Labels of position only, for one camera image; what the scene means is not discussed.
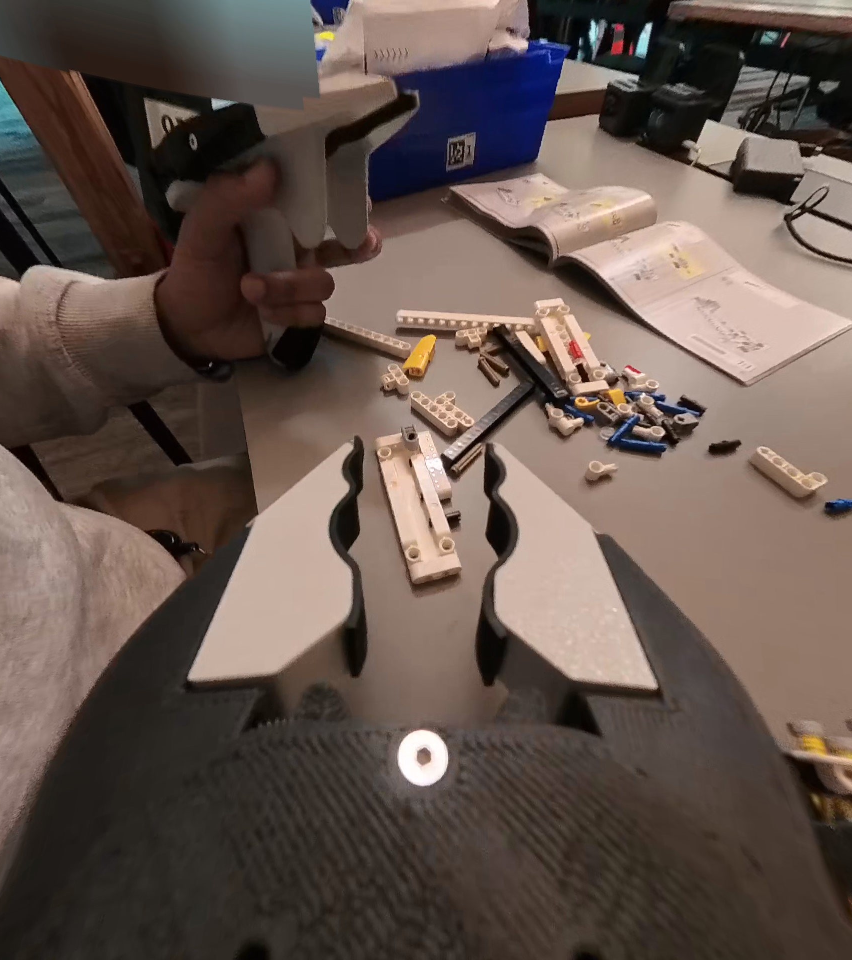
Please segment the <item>white paper bags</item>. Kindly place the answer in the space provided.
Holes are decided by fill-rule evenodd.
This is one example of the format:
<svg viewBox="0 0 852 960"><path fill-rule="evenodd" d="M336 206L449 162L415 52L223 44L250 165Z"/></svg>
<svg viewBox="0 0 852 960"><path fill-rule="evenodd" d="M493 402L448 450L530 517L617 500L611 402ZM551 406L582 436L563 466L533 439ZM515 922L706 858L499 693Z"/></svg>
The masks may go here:
<svg viewBox="0 0 852 960"><path fill-rule="evenodd" d="M528 50L527 1L353 1L318 66L321 77L459 66Z"/></svg>

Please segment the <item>black metal frame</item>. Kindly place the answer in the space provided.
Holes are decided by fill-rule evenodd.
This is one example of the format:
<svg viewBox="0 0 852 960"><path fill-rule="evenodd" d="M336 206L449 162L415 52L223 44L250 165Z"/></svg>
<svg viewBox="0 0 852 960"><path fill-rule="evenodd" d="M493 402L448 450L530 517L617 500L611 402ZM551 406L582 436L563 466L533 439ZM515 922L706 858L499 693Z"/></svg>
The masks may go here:
<svg viewBox="0 0 852 960"><path fill-rule="evenodd" d="M47 258L48 263L54 267L62 266L51 246L48 245L45 238L39 233L35 223L29 219L1 177L0 198L4 201L16 222L18 222L23 231L31 238L33 245ZM21 232L13 225L13 222L7 218L1 207L0 254L19 276L30 267L40 263L32 246L24 239ZM174 465L183 465L192 462L185 448L180 444L179 440L175 438L171 430L148 402L134 403L130 405L128 409L139 426L144 428L145 433L168 457L169 461ZM34 470L37 476L45 476L41 470L42 464L30 447L20 447L13 452L24 464L31 470Z"/></svg>

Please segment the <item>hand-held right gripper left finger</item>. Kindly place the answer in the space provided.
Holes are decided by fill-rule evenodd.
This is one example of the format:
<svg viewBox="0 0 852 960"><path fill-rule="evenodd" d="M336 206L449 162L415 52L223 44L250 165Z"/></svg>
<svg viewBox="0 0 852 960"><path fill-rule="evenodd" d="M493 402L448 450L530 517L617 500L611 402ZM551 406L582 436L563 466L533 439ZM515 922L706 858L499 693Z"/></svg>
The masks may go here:
<svg viewBox="0 0 852 960"><path fill-rule="evenodd" d="M360 569L360 437L249 525L188 672L198 690L264 690L282 713L314 685L359 678L368 652Z"/></svg>

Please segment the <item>long white lego beam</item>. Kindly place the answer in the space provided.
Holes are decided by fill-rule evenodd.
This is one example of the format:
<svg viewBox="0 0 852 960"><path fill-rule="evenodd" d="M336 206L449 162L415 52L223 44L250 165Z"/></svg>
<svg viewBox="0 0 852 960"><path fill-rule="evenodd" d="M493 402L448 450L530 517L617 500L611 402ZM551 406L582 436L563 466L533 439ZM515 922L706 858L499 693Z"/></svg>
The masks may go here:
<svg viewBox="0 0 852 960"><path fill-rule="evenodd" d="M401 309L395 315L398 330L491 330L504 327L512 331L537 330L534 318L488 314L455 313L433 310Z"/></svg>

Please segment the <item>white bent lego beam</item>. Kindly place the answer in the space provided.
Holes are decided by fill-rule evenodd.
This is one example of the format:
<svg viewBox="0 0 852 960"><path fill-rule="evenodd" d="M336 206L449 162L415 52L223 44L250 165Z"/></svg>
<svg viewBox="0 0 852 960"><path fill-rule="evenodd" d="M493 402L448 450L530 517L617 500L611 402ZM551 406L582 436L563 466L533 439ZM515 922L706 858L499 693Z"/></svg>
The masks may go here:
<svg viewBox="0 0 852 960"><path fill-rule="evenodd" d="M804 472L767 446L757 447L748 462L759 474L794 499L809 498L828 484L825 474Z"/></svg>

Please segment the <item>wooden post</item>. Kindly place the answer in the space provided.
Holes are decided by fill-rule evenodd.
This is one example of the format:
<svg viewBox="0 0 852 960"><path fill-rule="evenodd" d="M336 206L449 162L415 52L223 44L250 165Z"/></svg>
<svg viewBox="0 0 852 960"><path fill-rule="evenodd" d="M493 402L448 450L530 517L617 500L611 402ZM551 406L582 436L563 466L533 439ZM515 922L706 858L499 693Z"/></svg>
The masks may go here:
<svg viewBox="0 0 852 960"><path fill-rule="evenodd" d="M168 247L80 74L0 55L0 82L115 274L167 267Z"/></svg>

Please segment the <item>white lego assembly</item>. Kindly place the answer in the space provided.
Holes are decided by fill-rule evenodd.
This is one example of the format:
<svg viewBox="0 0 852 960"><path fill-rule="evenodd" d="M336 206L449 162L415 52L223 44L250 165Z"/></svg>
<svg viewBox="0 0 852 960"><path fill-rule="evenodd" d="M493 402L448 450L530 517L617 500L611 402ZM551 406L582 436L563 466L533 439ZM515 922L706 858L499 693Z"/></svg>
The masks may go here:
<svg viewBox="0 0 852 960"><path fill-rule="evenodd" d="M429 431L414 426L376 439L375 454L409 581L420 586L462 570L437 480L446 478Z"/></svg>

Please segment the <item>person's grey sweatshirt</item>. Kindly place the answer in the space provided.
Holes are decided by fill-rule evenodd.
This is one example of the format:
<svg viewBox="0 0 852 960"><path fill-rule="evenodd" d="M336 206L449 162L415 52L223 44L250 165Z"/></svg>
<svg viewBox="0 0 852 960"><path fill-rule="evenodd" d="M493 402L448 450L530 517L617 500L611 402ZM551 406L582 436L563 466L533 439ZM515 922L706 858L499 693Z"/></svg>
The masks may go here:
<svg viewBox="0 0 852 960"><path fill-rule="evenodd" d="M54 501L0 446L0 874L72 716L184 578L153 539Z"/></svg>

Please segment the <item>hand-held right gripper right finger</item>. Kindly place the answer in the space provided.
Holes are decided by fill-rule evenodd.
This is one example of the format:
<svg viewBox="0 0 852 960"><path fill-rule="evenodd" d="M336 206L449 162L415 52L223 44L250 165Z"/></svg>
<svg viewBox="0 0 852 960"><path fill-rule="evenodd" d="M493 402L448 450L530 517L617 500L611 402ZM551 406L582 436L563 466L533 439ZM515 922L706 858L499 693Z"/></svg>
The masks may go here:
<svg viewBox="0 0 852 960"><path fill-rule="evenodd" d="M498 442L485 450L483 490L495 553L476 633L483 685L531 694L551 719L576 694L658 696L592 524Z"/></svg>

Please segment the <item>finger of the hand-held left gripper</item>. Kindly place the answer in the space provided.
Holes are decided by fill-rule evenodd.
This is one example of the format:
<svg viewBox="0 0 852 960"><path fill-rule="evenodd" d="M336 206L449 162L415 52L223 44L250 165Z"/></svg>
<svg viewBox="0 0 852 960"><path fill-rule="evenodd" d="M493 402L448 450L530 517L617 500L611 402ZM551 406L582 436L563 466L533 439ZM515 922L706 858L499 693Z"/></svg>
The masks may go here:
<svg viewBox="0 0 852 960"><path fill-rule="evenodd" d="M264 114L264 156L277 170L278 209L300 247L314 250L327 227L327 124L303 112Z"/></svg>
<svg viewBox="0 0 852 960"><path fill-rule="evenodd" d="M369 227L372 155L408 126L420 99L392 77L340 75L336 80L362 83L342 90L343 111L325 136L327 227L342 246L357 249Z"/></svg>

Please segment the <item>person's left forearm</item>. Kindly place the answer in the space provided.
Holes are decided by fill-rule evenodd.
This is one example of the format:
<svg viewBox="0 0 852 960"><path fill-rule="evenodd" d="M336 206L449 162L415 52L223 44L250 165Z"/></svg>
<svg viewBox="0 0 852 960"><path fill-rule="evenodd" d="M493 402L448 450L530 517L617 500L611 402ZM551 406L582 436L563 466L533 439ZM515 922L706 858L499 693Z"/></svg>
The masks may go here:
<svg viewBox="0 0 852 960"><path fill-rule="evenodd" d="M33 267L0 277L0 448L92 432L114 407L200 381L198 362L160 330L162 276Z"/></svg>

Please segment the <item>long black lego beam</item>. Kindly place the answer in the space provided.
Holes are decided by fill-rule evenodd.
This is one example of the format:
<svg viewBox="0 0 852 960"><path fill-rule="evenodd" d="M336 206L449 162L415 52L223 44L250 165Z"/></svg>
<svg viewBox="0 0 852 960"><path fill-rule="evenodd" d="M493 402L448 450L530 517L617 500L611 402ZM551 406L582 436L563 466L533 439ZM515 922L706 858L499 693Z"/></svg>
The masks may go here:
<svg viewBox="0 0 852 960"><path fill-rule="evenodd" d="M485 443L491 434L532 399L535 393L536 387L532 382L525 381L518 384L442 451L440 459L443 466L451 470L460 464L473 448Z"/></svg>

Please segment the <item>pile of small lego pieces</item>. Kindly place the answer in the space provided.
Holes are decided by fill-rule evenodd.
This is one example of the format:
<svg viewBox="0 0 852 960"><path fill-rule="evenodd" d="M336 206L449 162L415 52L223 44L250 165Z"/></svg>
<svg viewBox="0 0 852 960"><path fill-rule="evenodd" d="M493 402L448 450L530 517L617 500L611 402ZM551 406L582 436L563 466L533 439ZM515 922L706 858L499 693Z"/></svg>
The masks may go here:
<svg viewBox="0 0 852 960"><path fill-rule="evenodd" d="M538 301L529 318L481 318L468 333L526 378L560 436L595 427L609 447L657 457L690 438L705 415L684 395L670 400L639 368L601 360L560 298Z"/></svg>

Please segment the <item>black power adapter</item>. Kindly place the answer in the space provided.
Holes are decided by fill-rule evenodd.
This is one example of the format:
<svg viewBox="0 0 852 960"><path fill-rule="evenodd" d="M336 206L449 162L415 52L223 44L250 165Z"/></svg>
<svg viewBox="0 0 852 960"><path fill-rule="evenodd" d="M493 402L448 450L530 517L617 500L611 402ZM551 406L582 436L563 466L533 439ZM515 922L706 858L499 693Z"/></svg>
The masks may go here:
<svg viewBox="0 0 852 960"><path fill-rule="evenodd" d="M805 175L800 145L791 139L750 135L742 141L730 166L737 194L786 203Z"/></svg>

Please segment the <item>white lego T-beam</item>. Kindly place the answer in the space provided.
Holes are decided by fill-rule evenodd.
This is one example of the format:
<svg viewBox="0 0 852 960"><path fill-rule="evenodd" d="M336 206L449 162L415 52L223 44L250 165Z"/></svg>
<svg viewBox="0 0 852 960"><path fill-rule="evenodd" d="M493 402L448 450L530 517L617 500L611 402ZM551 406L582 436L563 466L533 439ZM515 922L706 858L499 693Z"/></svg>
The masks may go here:
<svg viewBox="0 0 852 960"><path fill-rule="evenodd" d="M430 397L421 390L412 390L408 395L410 409L447 438L457 438L473 428L476 420L456 403L456 393L447 390Z"/></svg>

